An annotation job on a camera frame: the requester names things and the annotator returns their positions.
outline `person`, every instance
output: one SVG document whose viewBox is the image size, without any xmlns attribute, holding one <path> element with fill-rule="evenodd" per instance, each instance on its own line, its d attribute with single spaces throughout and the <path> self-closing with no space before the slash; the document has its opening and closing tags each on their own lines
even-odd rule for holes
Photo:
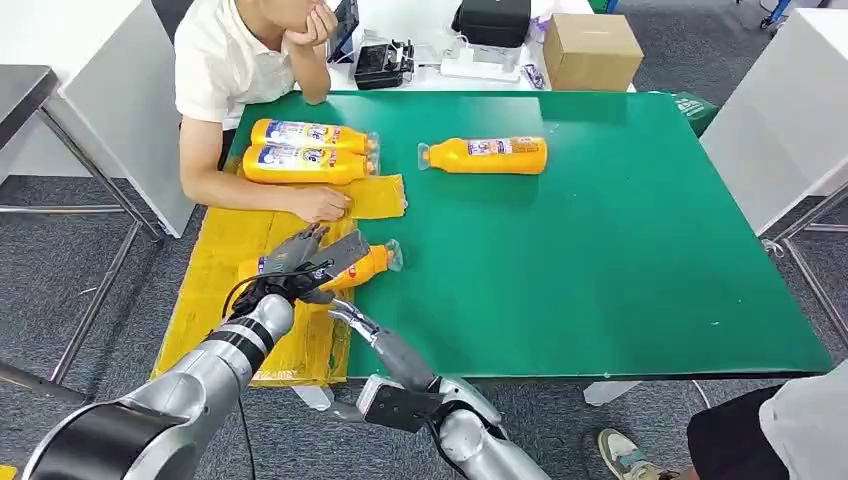
<svg viewBox="0 0 848 480">
<path fill-rule="evenodd" d="M 848 361 L 830 373 L 755 390 L 704 410 L 686 430 L 692 466 L 682 472 L 648 461 L 608 428 L 601 457 L 619 480 L 848 479 Z"/>
<path fill-rule="evenodd" d="M 322 0 L 195 0 L 174 36 L 180 181 L 197 203 L 336 220 L 349 199 L 324 187 L 260 185 L 221 171 L 245 104 L 296 82 L 309 104 L 330 89 L 325 42 L 337 25 Z"/>
</svg>

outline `black bag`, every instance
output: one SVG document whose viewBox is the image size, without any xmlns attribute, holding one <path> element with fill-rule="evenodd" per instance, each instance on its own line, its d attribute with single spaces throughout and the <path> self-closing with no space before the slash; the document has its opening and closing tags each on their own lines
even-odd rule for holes
<svg viewBox="0 0 848 480">
<path fill-rule="evenodd" d="M 530 26 L 530 0 L 462 0 L 451 28 L 469 43 L 515 48 Z"/>
</svg>

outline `black case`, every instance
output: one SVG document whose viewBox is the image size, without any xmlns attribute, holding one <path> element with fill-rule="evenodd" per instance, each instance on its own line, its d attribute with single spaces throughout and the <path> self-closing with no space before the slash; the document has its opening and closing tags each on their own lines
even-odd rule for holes
<svg viewBox="0 0 848 480">
<path fill-rule="evenodd" d="M 530 0 L 462 0 L 451 28 L 469 43 L 515 48 L 530 26 Z"/>
<path fill-rule="evenodd" d="M 412 61 L 415 49 L 411 43 L 392 41 L 394 48 L 388 44 L 369 45 L 359 50 L 359 59 L 353 79 L 356 87 L 360 90 L 374 90 L 376 88 L 399 87 L 403 84 L 403 75 L 412 72 L 415 64 Z M 400 63 L 390 60 L 392 54 L 400 49 L 406 56 Z"/>
</svg>

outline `man's hand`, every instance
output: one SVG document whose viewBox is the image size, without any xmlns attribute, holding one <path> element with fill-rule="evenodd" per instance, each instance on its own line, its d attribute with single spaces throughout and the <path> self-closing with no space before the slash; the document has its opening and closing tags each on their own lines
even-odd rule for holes
<svg viewBox="0 0 848 480">
<path fill-rule="evenodd" d="M 338 220 L 345 214 L 350 199 L 327 187 L 297 189 L 292 213 L 306 222 Z"/>
<path fill-rule="evenodd" d="M 286 30 L 283 41 L 287 47 L 315 47 L 323 44 L 339 24 L 336 14 L 325 3 L 316 5 L 306 17 L 306 32 Z"/>
</svg>

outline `floor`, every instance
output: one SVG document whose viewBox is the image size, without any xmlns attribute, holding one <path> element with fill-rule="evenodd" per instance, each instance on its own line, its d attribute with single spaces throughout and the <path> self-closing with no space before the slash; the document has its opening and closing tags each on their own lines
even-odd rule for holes
<svg viewBox="0 0 848 480">
<path fill-rule="evenodd" d="M 185 0 L 154 1 L 170 32 Z M 639 90 L 687 90 L 721 104 L 768 35 L 757 28 L 763 12 L 746 0 L 702 5 L 685 0 L 624 0 L 625 14 L 645 50 L 634 83 Z M 85 179 L 13 177 L 0 186 L 2 203 L 96 203 L 104 193 Z M 71 369 L 67 384 L 106 400 L 143 383 L 167 326 L 203 209 L 185 237 L 162 245 L 143 237 Z M 848 216 L 842 208 L 834 216 Z M 88 295 L 128 227 L 121 216 L 0 217 L 0 357 L 47 375 L 72 333 Z M 848 308 L 848 239 L 819 234 L 799 241 L 842 311 Z M 702 245 L 705 253 L 709 245 Z M 800 272 L 776 259 L 781 275 L 835 361 L 848 357 Z M 715 404 L 775 381 L 704 381 Z M 656 462 L 689 462 L 685 429 L 704 408 L 691 382 L 648 382 L 600 408 L 582 401 L 585 385 L 560 381 L 485 381 L 478 387 L 504 412 L 507 428 L 554 479 L 611 479 L 595 452 L 594 434 L 614 426 L 633 436 Z M 337 390 L 353 398 L 357 386 Z M 257 478 L 452 479 L 424 433 L 327 421 L 307 410 L 288 389 L 254 388 L 245 395 Z M 0 383 L 0 464 L 22 466 L 47 431 L 74 409 Z M 197 478 L 250 478 L 238 417 L 231 415 L 203 458 Z"/>
</svg>

